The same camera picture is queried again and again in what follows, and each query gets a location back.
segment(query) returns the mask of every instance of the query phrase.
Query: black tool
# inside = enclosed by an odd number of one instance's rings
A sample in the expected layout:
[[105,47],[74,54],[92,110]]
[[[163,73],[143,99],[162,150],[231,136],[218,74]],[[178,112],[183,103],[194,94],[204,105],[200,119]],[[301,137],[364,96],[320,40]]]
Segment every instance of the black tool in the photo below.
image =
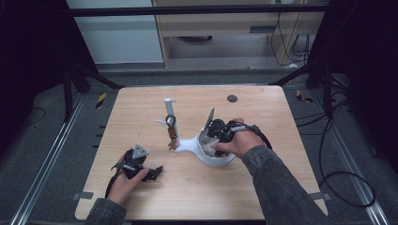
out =
[[[112,185],[121,173],[125,173],[126,176],[131,179],[144,168],[143,164],[148,154],[149,153],[139,144],[136,144],[134,149],[131,148],[125,153],[123,159],[120,162],[117,162],[113,167],[116,168],[116,173],[109,181],[108,187],[106,188],[105,198],[108,197]],[[148,174],[141,181],[146,182],[147,180],[156,180],[162,170],[163,166],[160,166],[155,170],[149,169]]]

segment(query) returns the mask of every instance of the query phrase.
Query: black pole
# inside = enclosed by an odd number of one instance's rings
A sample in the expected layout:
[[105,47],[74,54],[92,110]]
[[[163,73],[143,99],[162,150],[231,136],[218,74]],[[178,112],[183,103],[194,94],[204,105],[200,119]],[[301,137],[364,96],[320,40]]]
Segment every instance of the black pole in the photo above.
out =
[[264,12],[317,12],[341,6],[329,4],[286,4],[286,5],[232,5],[232,6],[193,6],[193,7],[116,7],[116,8],[73,8],[52,10],[49,13],[72,17],[140,16],[175,14],[215,14],[215,13],[264,13]]

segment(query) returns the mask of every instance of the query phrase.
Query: white plastic piece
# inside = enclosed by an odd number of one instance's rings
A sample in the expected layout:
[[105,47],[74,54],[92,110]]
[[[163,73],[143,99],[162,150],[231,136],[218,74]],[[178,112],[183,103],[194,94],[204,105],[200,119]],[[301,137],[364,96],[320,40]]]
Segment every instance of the white plastic piece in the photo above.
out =
[[189,139],[189,140],[180,139],[179,147],[175,150],[175,152],[176,153],[184,153],[184,152],[193,153],[203,163],[205,163],[206,165],[209,165],[209,166],[213,166],[213,167],[225,166],[228,163],[230,163],[232,160],[234,160],[234,158],[235,158],[234,154],[229,154],[227,157],[215,157],[215,158],[209,157],[208,155],[205,154],[202,147],[200,146],[199,141],[198,141],[198,136],[196,136],[192,139]]
[[[173,104],[172,100],[170,98],[166,98],[164,100],[165,105],[166,105],[166,110],[168,114],[174,114],[173,111]],[[200,161],[205,163],[206,165],[213,166],[213,167],[221,167],[225,166],[228,163],[230,163],[232,160],[234,160],[235,155],[234,154],[228,154],[227,156],[224,157],[213,157],[213,154],[205,153],[203,146],[208,145],[211,142],[214,142],[214,140],[211,140],[209,137],[206,136],[207,133],[207,126],[208,123],[213,119],[213,114],[214,114],[214,107],[211,108],[210,115],[205,123],[205,126],[202,128],[202,130],[199,132],[196,137],[185,140],[185,139],[180,139],[178,137],[177,133],[177,141],[178,141],[178,146],[175,150],[176,153],[192,153],[195,154]]]

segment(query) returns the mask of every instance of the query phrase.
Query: aluminum rail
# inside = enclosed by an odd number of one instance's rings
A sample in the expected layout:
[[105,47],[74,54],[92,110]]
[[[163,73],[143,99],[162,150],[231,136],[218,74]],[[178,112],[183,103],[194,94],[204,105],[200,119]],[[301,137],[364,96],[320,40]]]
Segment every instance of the aluminum rail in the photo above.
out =
[[61,127],[58,136],[56,137],[53,146],[50,149],[46,159],[44,160],[38,175],[35,178],[32,186],[28,190],[23,202],[21,203],[20,207],[18,208],[17,212],[14,214],[10,224],[12,225],[23,225],[26,223],[27,219],[30,216],[30,213],[35,206],[36,201],[38,200],[38,196],[40,195],[41,191],[46,184],[47,178],[50,175],[50,172],[58,158],[59,153],[61,152],[62,147],[69,135],[69,132],[79,114],[80,109],[82,108],[82,102],[84,100],[84,94],[79,94],[75,105],[74,105],[74,112],[71,118],[64,123]]
[[111,8],[72,8],[51,10],[48,13],[72,17],[143,16],[176,14],[215,14],[215,13],[264,13],[264,12],[319,12],[344,8],[346,5],[329,4],[286,4],[286,5],[230,5],[192,7],[111,7]]
[[[318,106],[318,109],[320,112],[324,113],[323,105],[322,105],[322,97],[319,93],[316,91],[311,92],[314,96],[314,102]],[[363,176],[362,171],[360,170],[360,167],[357,165],[355,162],[355,159],[352,157],[352,155],[349,152],[348,147],[345,145],[344,139],[342,135],[340,134],[339,129],[335,125],[331,125],[330,129],[331,133],[331,138],[333,139],[334,143],[336,144],[336,149],[337,152],[340,155],[340,158],[342,159],[342,162],[345,166],[345,168],[352,173],[355,173],[361,177]],[[351,177],[351,182],[356,189],[358,195],[360,196],[360,199],[362,203],[366,204],[369,203],[372,199],[372,191],[369,189],[369,187],[360,181],[356,177]],[[368,213],[368,216],[370,220],[373,222],[374,225],[389,225],[389,221],[384,214],[383,209],[381,208],[380,204],[378,203],[378,200],[375,201],[374,204],[366,208],[366,212]]]

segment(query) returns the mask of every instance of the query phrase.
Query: black cable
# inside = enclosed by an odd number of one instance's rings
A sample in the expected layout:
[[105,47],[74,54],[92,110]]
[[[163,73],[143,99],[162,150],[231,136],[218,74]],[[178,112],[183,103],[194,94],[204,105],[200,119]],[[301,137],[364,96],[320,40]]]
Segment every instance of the black cable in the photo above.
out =
[[38,121],[42,120],[44,118],[44,116],[46,115],[46,111],[43,108],[40,107],[34,107],[33,110],[42,110],[43,111],[43,115],[36,121],[31,122],[31,123],[27,123],[27,124],[23,124],[23,126],[31,126],[34,125],[36,123],[38,123]]
[[[346,101],[346,100],[341,101],[341,102],[338,103],[337,105],[333,106],[333,107],[332,107],[332,110],[335,111],[337,108],[339,108],[340,106],[343,106],[343,105],[346,104],[347,102],[348,102],[348,101]],[[308,115],[308,116],[301,117],[301,118],[297,118],[297,119],[308,118],[308,117],[316,116],[316,115],[319,115],[319,114],[320,114],[321,116],[315,118],[314,120],[312,120],[312,121],[310,121],[310,122],[297,125],[297,127],[299,128],[299,127],[304,127],[304,126],[313,124],[313,123],[315,123],[316,121],[319,121],[319,120],[322,119],[323,117],[327,116],[325,113],[317,113],[317,114]]]
[[[327,131],[329,131],[329,130],[331,129],[332,125],[333,125],[333,121],[332,121],[331,124],[329,125]],[[298,134],[299,134],[299,135],[307,135],[307,136],[318,136],[318,135],[323,135],[323,132],[320,132],[320,133],[300,133],[300,132],[299,132]]]
[[[290,56],[289,56],[289,54],[287,53],[286,44],[284,43],[284,39],[283,39],[283,35],[282,35],[282,30],[281,30],[281,27],[280,27],[280,18],[281,18],[281,12],[278,13],[278,20],[276,21],[275,29],[273,30],[272,35],[271,35],[271,49],[272,49],[272,51],[274,52],[274,55],[275,55],[275,58],[276,58],[276,62],[278,63],[278,65],[279,65],[279,66],[288,66],[288,65],[290,65],[291,63],[297,63],[297,62],[299,62],[299,60],[291,59]],[[276,31],[277,27],[279,27],[279,32],[280,32],[280,34],[281,34],[281,39],[282,39],[282,43],[283,43],[283,47],[284,47],[284,53],[286,54],[287,58],[289,58],[290,61],[291,61],[291,62],[288,63],[288,64],[282,64],[282,63],[279,62],[278,57],[277,57],[276,52],[275,52],[275,49],[273,48],[273,37],[274,37],[274,34],[275,34],[275,31]]]
[[[330,174],[328,174],[328,175],[325,175],[325,174],[324,174],[323,166],[322,166],[322,148],[323,148],[323,144],[324,144],[324,141],[325,141],[326,133],[327,133],[327,131],[328,131],[328,130],[327,130],[327,127],[329,126],[329,123],[330,123],[332,120],[333,120],[332,117],[328,120],[327,125],[325,126],[325,129],[324,129],[324,132],[323,132],[323,134],[322,134],[321,143],[320,143],[320,146],[319,146],[318,163],[319,163],[319,171],[320,171],[320,173],[321,173],[322,180],[321,180],[321,182],[319,182],[318,185],[319,185],[319,187],[321,187],[323,184],[326,184],[326,185],[329,187],[329,189],[330,189],[331,192],[333,192],[333,193],[334,193],[339,199],[341,199],[343,202],[345,202],[345,203],[347,203],[347,204],[349,204],[349,205],[351,205],[351,206],[358,207],[358,208],[366,208],[366,207],[369,207],[369,206],[371,206],[372,204],[375,203],[375,190],[372,188],[372,186],[370,185],[370,183],[369,183],[368,181],[366,181],[363,177],[361,177],[361,176],[359,176],[359,175],[357,175],[357,174],[354,174],[354,173],[352,173],[352,172],[346,172],[346,171],[332,172],[332,173],[330,173]],[[348,175],[352,175],[352,176],[355,176],[355,177],[359,178],[359,179],[360,179],[362,182],[364,182],[364,183],[370,188],[370,190],[372,191],[372,196],[373,196],[373,198],[371,199],[371,201],[370,201],[369,203],[366,203],[366,204],[357,204],[357,203],[351,202],[351,201],[347,200],[346,198],[344,198],[343,196],[341,196],[341,195],[340,195],[333,187],[331,187],[331,185],[328,183],[328,179],[331,178],[333,175],[336,175],[336,174],[348,174]]]
[[323,112],[320,112],[320,113],[317,113],[317,114],[306,115],[306,116],[299,117],[299,118],[294,118],[294,119],[295,119],[295,120],[306,119],[306,118],[310,118],[310,117],[313,117],[313,116],[316,116],[316,115],[321,115],[321,114],[324,114],[324,113],[323,113]]

